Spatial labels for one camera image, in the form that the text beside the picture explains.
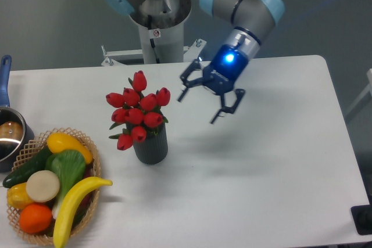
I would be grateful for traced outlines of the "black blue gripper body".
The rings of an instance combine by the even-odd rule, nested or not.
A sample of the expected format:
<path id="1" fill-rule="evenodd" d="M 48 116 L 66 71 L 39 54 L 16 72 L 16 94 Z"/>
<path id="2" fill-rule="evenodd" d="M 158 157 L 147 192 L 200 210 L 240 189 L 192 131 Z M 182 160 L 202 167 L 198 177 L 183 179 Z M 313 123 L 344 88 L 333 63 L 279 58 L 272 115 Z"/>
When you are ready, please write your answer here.
<path id="1" fill-rule="evenodd" d="M 236 80 L 248 62 L 249 59 L 239 50 L 223 45 L 202 70 L 202 85 L 216 95 L 224 95 L 234 89 Z"/>

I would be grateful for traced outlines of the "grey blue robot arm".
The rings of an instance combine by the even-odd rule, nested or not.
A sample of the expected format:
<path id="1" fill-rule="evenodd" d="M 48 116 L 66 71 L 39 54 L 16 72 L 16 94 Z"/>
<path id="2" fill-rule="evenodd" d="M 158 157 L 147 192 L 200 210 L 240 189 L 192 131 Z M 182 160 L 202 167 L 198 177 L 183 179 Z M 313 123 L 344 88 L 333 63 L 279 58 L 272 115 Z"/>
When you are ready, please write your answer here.
<path id="1" fill-rule="evenodd" d="M 185 60 L 184 23 L 191 13 L 191 0 L 104 1 L 137 25 L 144 63 Z M 245 95 L 235 82 L 280 21 L 285 6 L 282 0 L 199 0 L 199 7 L 229 22 L 232 32 L 207 66 L 195 58 L 180 78 L 185 89 L 203 86 L 221 99 L 234 92 L 234 104 L 222 103 L 220 108 L 220 113 L 234 114 Z"/>

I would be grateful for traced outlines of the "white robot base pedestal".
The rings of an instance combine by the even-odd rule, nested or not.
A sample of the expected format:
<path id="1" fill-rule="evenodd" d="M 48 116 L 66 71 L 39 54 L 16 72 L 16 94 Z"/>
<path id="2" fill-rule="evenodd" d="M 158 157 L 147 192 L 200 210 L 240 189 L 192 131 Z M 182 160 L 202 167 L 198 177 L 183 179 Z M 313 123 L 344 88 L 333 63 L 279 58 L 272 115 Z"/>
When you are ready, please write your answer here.
<path id="1" fill-rule="evenodd" d="M 191 0 L 146 0 L 130 16 L 137 25 L 143 52 L 150 45 L 181 52 L 184 23 L 191 13 Z"/>

